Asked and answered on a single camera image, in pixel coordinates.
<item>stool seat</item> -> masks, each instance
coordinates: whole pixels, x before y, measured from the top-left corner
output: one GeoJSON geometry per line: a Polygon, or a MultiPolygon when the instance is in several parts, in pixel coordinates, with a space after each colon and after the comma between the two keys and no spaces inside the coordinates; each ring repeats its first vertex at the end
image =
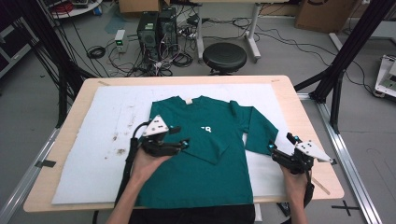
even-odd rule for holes
{"type": "Polygon", "coordinates": [[[228,75],[243,67],[247,62],[247,54],[241,47],[230,43],[216,43],[204,50],[203,59],[212,70],[219,75],[228,75]]]}

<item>hand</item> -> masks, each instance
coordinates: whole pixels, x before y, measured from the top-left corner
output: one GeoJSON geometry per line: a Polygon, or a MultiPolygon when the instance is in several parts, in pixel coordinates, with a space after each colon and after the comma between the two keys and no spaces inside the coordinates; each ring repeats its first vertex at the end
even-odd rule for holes
{"type": "Polygon", "coordinates": [[[308,180],[305,174],[294,175],[284,166],[280,166],[284,179],[286,194],[291,203],[301,204],[304,206],[304,196],[308,180]]]}
{"type": "Polygon", "coordinates": [[[143,148],[139,148],[134,158],[134,166],[132,168],[131,180],[137,179],[145,183],[157,168],[171,156],[152,157],[147,154],[143,148]]]}
{"type": "Polygon", "coordinates": [[[139,148],[134,157],[134,166],[132,168],[131,178],[122,193],[117,206],[114,208],[107,224],[110,223],[128,223],[129,218],[134,210],[134,202],[136,197],[151,177],[151,175],[157,170],[157,168],[164,162],[169,160],[170,156],[167,157],[152,157],[147,154],[142,148],[139,148]]]}
{"type": "Polygon", "coordinates": [[[304,211],[304,196],[308,183],[306,174],[294,175],[284,166],[280,166],[280,169],[285,178],[286,194],[290,203],[291,223],[307,224],[308,219],[304,211]]]}

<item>black metal frame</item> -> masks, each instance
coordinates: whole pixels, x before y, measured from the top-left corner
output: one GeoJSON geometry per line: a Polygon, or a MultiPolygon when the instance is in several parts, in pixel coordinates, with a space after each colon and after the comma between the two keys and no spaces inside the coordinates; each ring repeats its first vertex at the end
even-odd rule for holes
{"type": "Polygon", "coordinates": [[[394,4],[394,0],[373,0],[361,16],[340,52],[332,61],[332,64],[323,72],[294,86],[296,91],[300,91],[320,81],[316,89],[309,93],[310,97],[318,104],[324,104],[326,97],[332,90],[330,124],[336,133],[339,133],[338,113],[344,73],[394,4]]]}
{"type": "Polygon", "coordinates": [[[26,27],[17,23],[19,16],[25,19],[28,26],[38,37],[40,44],[48,53],[50,61],[58,69],[57,79],[53,79],[59,89],[59,118],[56,128],[64,123],[67,116],[67,99],[75,100],[85,78],[96,77],[89,72],[81,69],[72,61],[69,53],[64,47],[61,39],[55,33],[49,18],[47,18],[44,8],[38,3],[40,0],[1,0],[0,6],[7,13],[5,16],[15,29],[19,30],[22,36],[25,36],[26,42],[35,52],[38,60],[43,63],[49,73],[49,61],[43,58],[39,52],[39,46],[32,42],[32,37],[27,32],[26,27]]]}

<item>green sweatshirt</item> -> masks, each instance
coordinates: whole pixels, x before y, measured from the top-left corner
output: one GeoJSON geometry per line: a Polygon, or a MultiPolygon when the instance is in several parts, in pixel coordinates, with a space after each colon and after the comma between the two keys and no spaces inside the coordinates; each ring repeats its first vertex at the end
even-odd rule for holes
{"type": "Polygon", "coordinates": [[[204,207],[253,203],[245,149],[269,155],[277,128],[253,106],[205,96],[154,102],[150,118],[161,115],[181,132],[165,142],[190,138],[190,146],[164,162],[139,193],[136,206],[149,208],[204,207]],[[247,133],[244,146],[243,133],[247,133]]]}

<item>white print on shirt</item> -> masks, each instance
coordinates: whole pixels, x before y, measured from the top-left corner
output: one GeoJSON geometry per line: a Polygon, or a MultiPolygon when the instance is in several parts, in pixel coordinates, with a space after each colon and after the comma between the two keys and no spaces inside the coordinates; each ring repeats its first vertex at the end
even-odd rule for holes
{"type": "Polygon", "coordinates": [[[212,133],[212,129],[210,127],[201,127],[201,128],[209,133],[212,133]]]}

